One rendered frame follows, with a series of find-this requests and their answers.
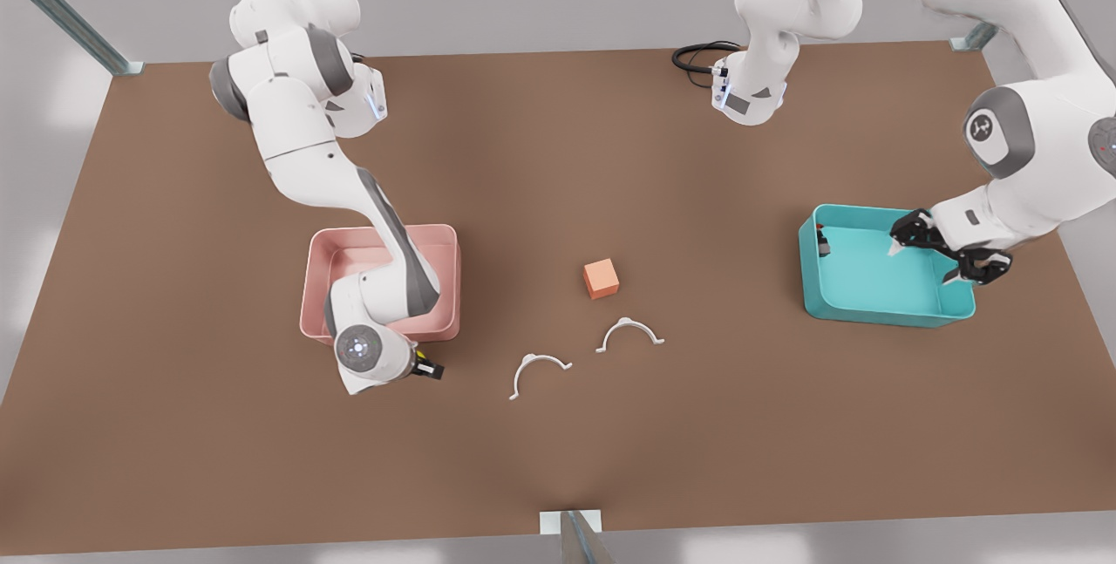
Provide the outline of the blue storage box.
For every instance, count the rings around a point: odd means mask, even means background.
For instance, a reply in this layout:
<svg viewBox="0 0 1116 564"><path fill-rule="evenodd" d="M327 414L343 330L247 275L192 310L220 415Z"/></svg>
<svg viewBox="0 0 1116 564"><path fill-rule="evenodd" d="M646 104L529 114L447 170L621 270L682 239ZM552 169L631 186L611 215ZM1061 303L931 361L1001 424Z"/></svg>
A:
<svg viewBox="0 0 1116 564"><path fill-rule="evenodd" d="M799 229L804 306L814 318L910 327L942 327L977 314L971 283L943 276L956 266L944 255L913 248L888 255L889 227L904 209L820 204ZM814 227L833 247L818 255Z"/></svg>

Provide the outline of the white curved clip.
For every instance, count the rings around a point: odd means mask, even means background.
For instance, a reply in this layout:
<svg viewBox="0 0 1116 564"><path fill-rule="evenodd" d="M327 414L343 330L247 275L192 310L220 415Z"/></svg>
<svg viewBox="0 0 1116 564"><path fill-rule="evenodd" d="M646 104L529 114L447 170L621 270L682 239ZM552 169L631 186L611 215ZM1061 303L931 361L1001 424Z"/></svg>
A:
<svg viewBox="0 0 1116 564"><path fill-rule="evenodd" d="M651 329L650 326L647 326L646 324L635 321L631 317L620 317L616 322L614 322L613 325L610 325L609 329L606 329L605 334L603 334L602 345L599 345L596 348L596 353L605 353L606 350L609 348L610 337L614 335L615 332L622 329L623 327L634 327L634 329L641 329L641 332L644 333L650 338L650 342L652 344L660 345L665 343L665 340L658 337L657 333L655 333L654 329Z"/></svg>
<svg viewBox="0 0 1116 564"><path fill-rule="evenodd" d="M533 353L527 353L525 357L520 361L518 369L514 370L513 393L511 393L509 396L510 401L514 401L517 400L518 396L520 396L520 377L522 377L525 369L527 369L533 363L539 363L539 362L550 362L554 363L554 365L557 365L558 369L562 370L569 370L573 366L573 363L562 362L561 359L554 357L554 355L538 355Z"/></svg>

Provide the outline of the orange cube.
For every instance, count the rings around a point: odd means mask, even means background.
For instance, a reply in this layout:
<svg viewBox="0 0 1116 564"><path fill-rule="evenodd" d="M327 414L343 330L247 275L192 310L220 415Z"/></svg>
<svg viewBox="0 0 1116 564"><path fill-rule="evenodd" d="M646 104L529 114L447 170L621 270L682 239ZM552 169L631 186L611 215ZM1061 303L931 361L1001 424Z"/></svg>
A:
<svg viewBox="0 0 1116 564"><path fill-rule="evenodd" d="M583 266L583 281L586 283L591 299L610 296L619 290L619 278L609 258L586 262Z"/></svg>

